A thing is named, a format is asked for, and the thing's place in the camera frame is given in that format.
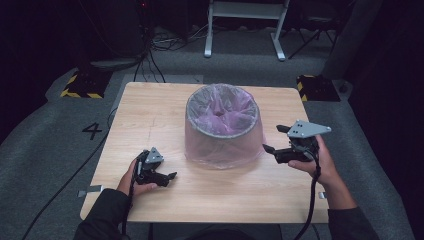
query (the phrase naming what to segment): sleeve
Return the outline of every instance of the sleeve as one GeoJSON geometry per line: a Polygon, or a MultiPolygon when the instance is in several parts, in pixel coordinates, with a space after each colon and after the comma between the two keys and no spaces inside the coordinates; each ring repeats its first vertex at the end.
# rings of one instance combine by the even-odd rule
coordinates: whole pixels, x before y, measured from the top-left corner
{"type": "Polygon", "coordinates": [[[329,209],[328,219],[330,233],[335,240],[379,239],[374,228],[359,207],[343,210],[329,209]]]}
{"type": "Polygon", "coordinates": [[[105,189],[97,198],[74,235],[78,239],[121,239],[118,225],[122,222],[129,198],[123,192],[105,189]]]}

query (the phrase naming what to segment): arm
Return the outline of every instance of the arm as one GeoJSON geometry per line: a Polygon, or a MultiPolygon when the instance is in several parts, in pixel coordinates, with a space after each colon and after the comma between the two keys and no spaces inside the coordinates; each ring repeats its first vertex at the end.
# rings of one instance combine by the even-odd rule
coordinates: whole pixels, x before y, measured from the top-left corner
{"type": "MultiPolygon", "coordinates": [[[[329,227],[333,239],[379,239],[362,210],[357,206],[349,189],[337,172],[330,151],[321,136],[316,136],[319,145],[321,176],[318,178],[326,192],[328,201],[329,227]]],[[[292,160],[292,168],[313,176],[315,162],[292,160]]]]}
{"type": "MultiPolygon", "coordinates": [[[[129,204],[128,194],[134,166],[135,160],[122,176],[116,190],[105,189],[100,194],[85,220],[78,225],[74,239],[121,239],[118,226],[129,204]]],[[[134,196],[156,187],[154,183],[145,185],[135,183],[134,196]]]]}

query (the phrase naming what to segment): wooden tabletop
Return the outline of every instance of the wooden tabletop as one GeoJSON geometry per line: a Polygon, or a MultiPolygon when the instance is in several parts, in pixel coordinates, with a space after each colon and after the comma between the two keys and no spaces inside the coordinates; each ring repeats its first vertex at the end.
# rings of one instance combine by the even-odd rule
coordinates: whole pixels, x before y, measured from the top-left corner
{"type": "MultiPolygon", "coordinates": [[[[304,223],[311,177],[277,164],[270,154],[242,167],[207,169],[185,159],[184,124],[188,98],[203,85],[128,83],[91,185],[116,188],[130,162],[156,147],[165,161],[157,172],[178,172],[166,188],[136,197],[128,217],[140,222],[304,223]]],[[[268,145],[288,148],[276,125],[307,121],[295,89],[241,86],[258,104],[268,145]]],[[[316,192],[323,192],[317,184],[316,192]]],[[[84,219],[99,193],[88,193],[84,219]]],[[[315,197],[312,222],[328,222],[326,200],[315,197]]]]}

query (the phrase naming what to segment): gray floor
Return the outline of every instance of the gray floor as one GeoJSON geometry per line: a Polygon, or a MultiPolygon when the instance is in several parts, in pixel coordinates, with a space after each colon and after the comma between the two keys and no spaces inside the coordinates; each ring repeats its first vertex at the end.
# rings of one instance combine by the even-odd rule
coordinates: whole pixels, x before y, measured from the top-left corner
{"type": "MultiPolygon", "coordinates": [[[[270,31],[220,32],[214,37],[209,59],[203,57],[204,38],[178,51],[153,51],[153,57],[167,78],[201,76],[205,84],[296,88],[297,76],[321,73],[330,51],[326,36],[313,41],[292,60],[280,62],[270,31]]],[[[301,38],[292,32],[281,43],[286,54],[290,54],[301,44],[301,38]]],[[[60,93],[74,70],[52,84],[46,92],[48,103],[22,121],[0,146],[0,239],[21,239],[36,214],[101,143],[122,84],[134,74],[135,67],[113,74],[104,99],[61,98],[60,93]],[[82,130],[95,122],[103,131],[90,140],[90,134],[82,130]]],[[[148,62],[138,73],[138,81],[153,75],[148,62]]],[[[156,70],[154,76],[161,80],[156,70]]],[[[341,82],[334,81],[336,86],[341,82]]],[[[333,132],[324,136],[327,145],[380,238],[414,239],[402,200],[380,167],[347,102],[349,93],[339,95],[340,102],[304,102],[309,120],[332,127],[333,132]]],[[[101,149],[47,207],[27,239],[72,239],[81,221],[79,212],[84,200],[77,198],[77,192],[89,186],[101,149]]],[[[147,239],[147,226],[130,223],[128,232],[132,239],[147,239]]],[[[321,239],[331,239],[326,224],[316,226],[321,239]]],[[[302,224],[282,224],[284,239],[292,239],[301,227],[302,224]]],[[[304,239],[316,239],[311,228],[304,239]]]]}

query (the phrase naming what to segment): purple object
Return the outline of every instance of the purple object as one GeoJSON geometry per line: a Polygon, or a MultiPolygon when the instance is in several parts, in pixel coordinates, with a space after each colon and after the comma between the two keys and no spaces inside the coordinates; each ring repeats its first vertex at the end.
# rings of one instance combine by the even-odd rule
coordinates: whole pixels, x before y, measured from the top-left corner
{"type": "Polygon", "coordinates": [[[240,87],[212,84],[187,101],[185,155],[218,169],[254,161],[264,150],[265,137],[258,105],[240,87]]]}

